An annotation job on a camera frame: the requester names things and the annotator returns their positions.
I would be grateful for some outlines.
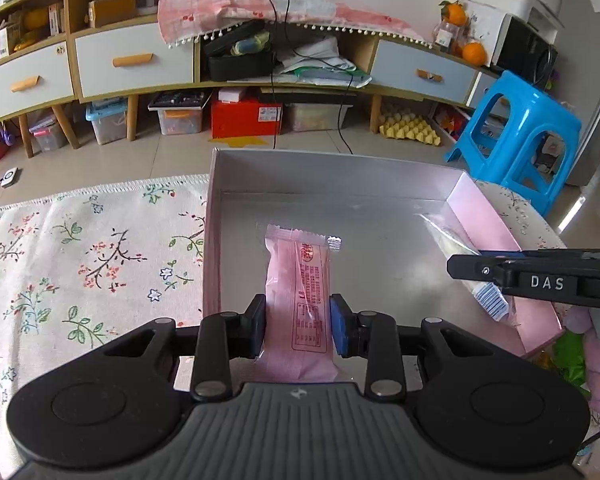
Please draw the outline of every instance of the pink wrapper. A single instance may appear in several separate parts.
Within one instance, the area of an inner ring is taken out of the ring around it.
[[[242,381],[327,383],[333,363],[329,309],[329,247],[324,236],[269,225],[266,246],[267,328],[253,368]]]

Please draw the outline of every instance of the snack package with barcode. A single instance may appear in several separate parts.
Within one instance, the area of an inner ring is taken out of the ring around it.
[[[442,216],[420,215],[427,230],[442,250],[448,260],[454,254],[480,254],[468,240],[462,238],[445,225]],[[503,321],[514,326],[512,301],[511,304],[502,295],[494,283],[470,282],[462,280],[464,286],[474,295],[480,306],[496,321]]]
[[[234,383],[350,380],[333,363],[326,237],[269,225],[265,242],[271,258],[264,343],[255,361],[232,360]]]

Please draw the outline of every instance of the white drawer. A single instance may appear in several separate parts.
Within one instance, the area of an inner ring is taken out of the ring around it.
[[[466,105],[469,108],[477,108],[480,104],[480,101],[482,101],[482,98],[491,89],[491,85],[493,85],[496,81],[496,78],[487,75],[484,72],[480,72],[478,74],[478,79],[475,80],[474,88],[469,94],[469,99],[466,102]],[[491,113],[493,115],[497,115],[498,117],[508,118],[510,108],[498,100],[495,106],[491,109]]]
[[[75,40],[80,85],[85,98],[112,92],[193,83],[193,44],[169,49],[157,23],[90,34]],[[132,66],[114,60],[151,55]]]
[[[438,76],[422,79],[418,70]],[[447,57],[406,44],[380,40],[372,83],[463,104],[474,81],[475,70]]]
[[[30,88],[13,91],[18,83],[38,78]],[[21,110],[73,97],[66,43],[56,43],[0,65],[0,119]]]

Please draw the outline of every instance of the yellow egg tray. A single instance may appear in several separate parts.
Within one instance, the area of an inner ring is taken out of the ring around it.
[[[411,139],[424,144],[440,146],[442,139],[422,116],[406,110],[393,115],[380,115],[379,133],[386,139]]]

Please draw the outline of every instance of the plastic stool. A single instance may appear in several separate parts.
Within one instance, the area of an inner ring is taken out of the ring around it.
[[[492,139],[481,129],[502,96],[510,103],[509,121],[500,138]],[[446,160],[456,160],[462,155],[472,177],[514,190],[545,215],[571,171],[581,127],[580,120],[566,108],[507,71],[482,99]],[[550,184],[531,165],[531,158],[547,132],[561,137],[565,149],[560,170]],[[490,155],[485,157],[480,147],[489,148]],[[536,190],[523,186],[525,180],[532,182]]]

